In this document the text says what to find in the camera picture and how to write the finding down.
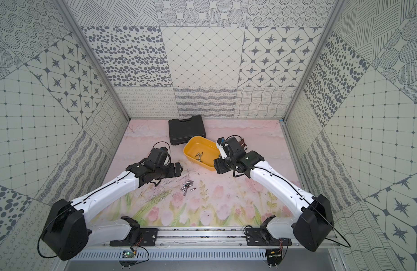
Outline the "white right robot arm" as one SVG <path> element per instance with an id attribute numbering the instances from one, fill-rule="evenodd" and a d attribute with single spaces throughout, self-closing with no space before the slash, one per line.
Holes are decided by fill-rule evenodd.
<path id="1" fill-rule="evenodd" d="M 234 177 L 246 176 L 268 189 L 290 210 L 291 217 L 275 215 L 265 219 L 259 234 L 265 243 L 275 239 L 295 239 L 309 251 L 315 252 L 333 230 L 329 200 L 305 192 L 274 170 L 255 151 L 247 152 L 234 137 L 216 141 L 220 158 L 214 160 L 217 174 L 232 172 Z"/>

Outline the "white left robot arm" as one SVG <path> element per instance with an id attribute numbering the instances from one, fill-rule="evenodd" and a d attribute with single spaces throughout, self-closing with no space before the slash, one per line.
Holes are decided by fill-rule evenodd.
<path id="1" fill-rule="evenodd" d="M 39 241 L 61 260 L 70 260 L 86 247 L 102 243 L 135 247 L 143 239 L 137 220 L 123 216 L 117 221 L 91 226 L 91 221 L 109 205 L 146 184 L 158 186 L 163 179 L 181 176 L 183 168 L 173 163 L 166 147 L 151 149 L 148 157 L 131 164 L 116 178 L 71 201 L 52 205 Z"/>

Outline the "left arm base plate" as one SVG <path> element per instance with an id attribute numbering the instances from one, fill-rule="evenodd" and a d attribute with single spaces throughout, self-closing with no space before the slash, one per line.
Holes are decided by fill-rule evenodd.
<path id="1" fill-rule="evenodd" d="M 111 247 L 155 246 L 158 228 L 141 228 L 138 221 L 128 216 L 122 216 L 120 219 L 125 221 L 131 228 L 124 238 L 110 241 L 109 245 Z"/>

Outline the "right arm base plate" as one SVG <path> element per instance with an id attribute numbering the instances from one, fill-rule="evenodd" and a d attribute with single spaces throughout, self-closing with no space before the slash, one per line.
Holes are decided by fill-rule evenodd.
<path id="1" fill-rule="evenodd" d="M 292 240 L 289 238 L 276 239 L 272 237 L 268 231 L 261 228 L 254 228 L 247 225 L 243 228 L 243 233 L 246 237 L 248 246 L 291 246 Z"/>

